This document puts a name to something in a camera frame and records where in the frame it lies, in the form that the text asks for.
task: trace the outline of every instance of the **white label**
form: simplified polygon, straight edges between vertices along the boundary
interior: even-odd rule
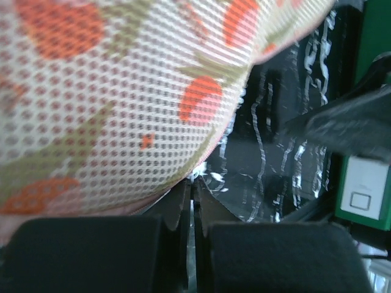
[[[350,157],[341,210],[379,220],[389,165]]]

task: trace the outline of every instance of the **patterned cloth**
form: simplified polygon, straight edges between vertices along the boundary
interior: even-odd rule
[[[251,66],[334,0],[1,0],[0,242],[132,214],[202,162]]]

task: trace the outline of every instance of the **polka dot fabric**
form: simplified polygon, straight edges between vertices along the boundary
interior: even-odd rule
[[[251,65],[333,0],[2,0],[0,242],[34,217],[132,214],[202,162]]]

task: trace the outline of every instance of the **square button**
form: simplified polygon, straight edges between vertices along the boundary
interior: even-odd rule
[[[371,196],[368,194],[359,194],[358,192],[352,192],[350,198],[350,206],[355,209],[361,209],[363,211],[369,211],[371,205]]]

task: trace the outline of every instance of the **black marble surface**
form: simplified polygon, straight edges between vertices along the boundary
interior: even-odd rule
[[[213,195],[243,221],[279,222],[337,183],[338,164],[325,147],[281,130],[352,86],[362,6],[363,0],[337,3],[310,36],[253,68],[204,175]]]

